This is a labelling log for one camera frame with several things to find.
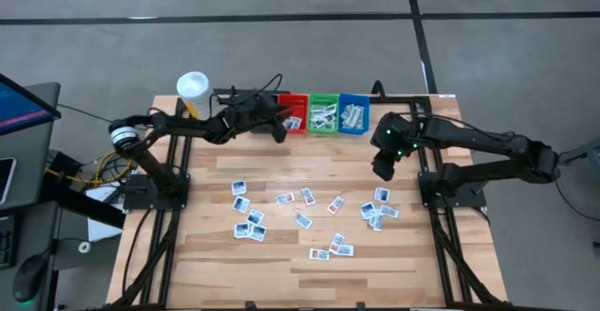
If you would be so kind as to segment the computer monitor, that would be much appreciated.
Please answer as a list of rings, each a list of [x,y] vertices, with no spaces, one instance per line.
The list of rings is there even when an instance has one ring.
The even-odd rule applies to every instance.
[[[55,107],[0,73],[0,136],[61,117]]]

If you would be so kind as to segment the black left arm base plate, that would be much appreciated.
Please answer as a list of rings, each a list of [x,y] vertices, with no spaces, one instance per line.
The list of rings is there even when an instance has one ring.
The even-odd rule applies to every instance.
[[[181,210],[187,207],[190,176],[177,176],[170,185],[159,186],[147,175],[131,175],[124,187],[125,210]]]

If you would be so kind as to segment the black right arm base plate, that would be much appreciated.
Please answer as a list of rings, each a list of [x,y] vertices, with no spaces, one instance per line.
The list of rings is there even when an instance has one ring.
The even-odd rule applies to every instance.
[[[422,202],[427,207],[481,208],[487,205],[483,191],[487,182],[457,185],[440,180],[436,172],[421,172],[418,174],[418,184]]]

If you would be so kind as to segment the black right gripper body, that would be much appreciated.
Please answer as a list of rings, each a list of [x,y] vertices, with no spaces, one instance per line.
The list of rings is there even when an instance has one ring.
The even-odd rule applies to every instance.
[[[390,135],[374,135],[370,144],[379,149],[371,162],[372,170],[385,182],[393,179],[395,164],[402,157],[410,156],[412,152],[419,148],[419,145],[413,141],[408,141],[402,137],[396,139]]]

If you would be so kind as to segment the white paper sheet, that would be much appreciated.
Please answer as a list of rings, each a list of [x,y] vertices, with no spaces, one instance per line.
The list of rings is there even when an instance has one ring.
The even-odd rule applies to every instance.
[[[95,189],[89,189],[85,192],[85,194],[90,199],[101,201],[103,203],[108,203],[113,208],[124,212],[124,195],[118,190],[116,186],[107,185]],[[122,234],[122,230],[120,228],[104,224],[92,218],[87,219],[87,229],[88,240],[90,242],[97,242],[103,239],[116,237]]]

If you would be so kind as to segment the black desk beam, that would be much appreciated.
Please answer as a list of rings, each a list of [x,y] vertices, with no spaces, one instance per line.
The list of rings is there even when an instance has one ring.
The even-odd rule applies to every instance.
[[[40,200],[42,202],[54,201],[61,208],[72,213],[87,216],[115,228],[124,227],[126,215],[121,210],[108,203],[91,199],[66,185],[59,184],[49,176],[45,176],[43,179]]]

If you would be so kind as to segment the black keyboard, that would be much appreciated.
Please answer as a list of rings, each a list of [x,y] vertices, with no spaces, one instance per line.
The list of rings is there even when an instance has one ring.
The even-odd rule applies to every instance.
[[[0,270],[15,265],[18,252],[19,220],[15,215],[0,216]]]

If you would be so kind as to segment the black stand leg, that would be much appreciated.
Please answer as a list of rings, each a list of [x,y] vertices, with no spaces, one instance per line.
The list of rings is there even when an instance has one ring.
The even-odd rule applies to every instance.
[[[573,162],[580,159],[587,159],[595,168],[600,170],[600,138],[560,153],[559,164],[561,166],[570,166]]]

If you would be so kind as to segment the green plastic basket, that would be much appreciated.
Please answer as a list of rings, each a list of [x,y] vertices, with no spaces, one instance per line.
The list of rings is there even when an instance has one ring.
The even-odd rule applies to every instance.
[[[337,110],[334,113],[326,113],[325,108],[329,105],[336,104]],[[310,121],[310,109],[314,106],[324,107],[324,113],[317,113],[323,115],[324,125],[320,128],[314,128],[312,122]],[[310,94],[308,96],[308,119],[307,119],[307,129],[312,132],[319,133],[333,133],[338,130],[338,95],[336,94]],[[324,116],[327,114],[334,114],[337,118],[335,121],[335,129],[327,129],[325,128],[325,124],[328,124],[324,120]]]

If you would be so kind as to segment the black plastic basket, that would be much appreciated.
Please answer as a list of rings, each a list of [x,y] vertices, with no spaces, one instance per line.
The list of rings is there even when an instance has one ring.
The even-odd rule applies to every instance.
[[[270,94],[257,95],[256,106],[248,113],[248,128],[254,134],[270,134],[278,118],[278,103]]]

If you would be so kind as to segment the black computer mouse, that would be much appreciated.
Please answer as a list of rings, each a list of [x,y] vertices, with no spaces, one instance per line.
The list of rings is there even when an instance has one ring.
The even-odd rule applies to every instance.
[[[31,256],[22,263],[12,284],[12,296],[17,303],[28,303],[36,297],[47,266],[48,260],[41,254]]]

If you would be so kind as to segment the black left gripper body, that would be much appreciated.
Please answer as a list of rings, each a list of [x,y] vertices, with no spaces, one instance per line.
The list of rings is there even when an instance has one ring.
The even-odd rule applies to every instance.
[[[287,137],[283,121],[287,118],[287,106],[277,104],[271,96],[254,94],[250,96],[231,96],[219,100],[226,105],[218,118],[225,125],[225,130],[217,135],[218,143],[226,143],[238,135],[253,130],[266,130],[271,133],[277,143]]]

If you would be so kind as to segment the white wipes canister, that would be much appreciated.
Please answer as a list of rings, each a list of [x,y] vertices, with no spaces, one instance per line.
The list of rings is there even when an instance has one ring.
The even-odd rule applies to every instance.
[[[176,90],[189,114],[196,119],[206,120],[219,110],[215,90],[202,72],[190,71],[182,75],[177,81]]]

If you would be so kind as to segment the blue plastic basket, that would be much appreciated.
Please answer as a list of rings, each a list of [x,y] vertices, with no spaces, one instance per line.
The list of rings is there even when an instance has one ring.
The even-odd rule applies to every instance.
[[[342,121],[340,118],[341,113],[343,112],[344,108],[350,106],[351,108],[353,108],[353,106],[356,107],[364,107],[364,126],[362,129],[345,129],[342,127]],[[368,96],[360,96],[360,95],[351,95],[351,94],[340,94],[339,98],[338,98],[338,107],[339,107],[339,111],[338,111],[338,131],[342,132],[342,133],[347,133],[347,134],[354,134],[354,135],[362,135],[364,133],[366,133],[369,129],[369,107],[370,107],[370,103],[369,103],[369,97]]]

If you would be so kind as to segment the red plastic basket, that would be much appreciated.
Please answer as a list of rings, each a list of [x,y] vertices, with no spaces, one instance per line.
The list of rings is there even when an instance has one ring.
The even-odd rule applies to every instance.
[[[300,117],[302,124],[299,129],[287,129],[289,133],[304,133],[308,119],[308,96],[302,94],[281,94],[277,96],[278,104],[287,104],[291,107],[292,117]]]

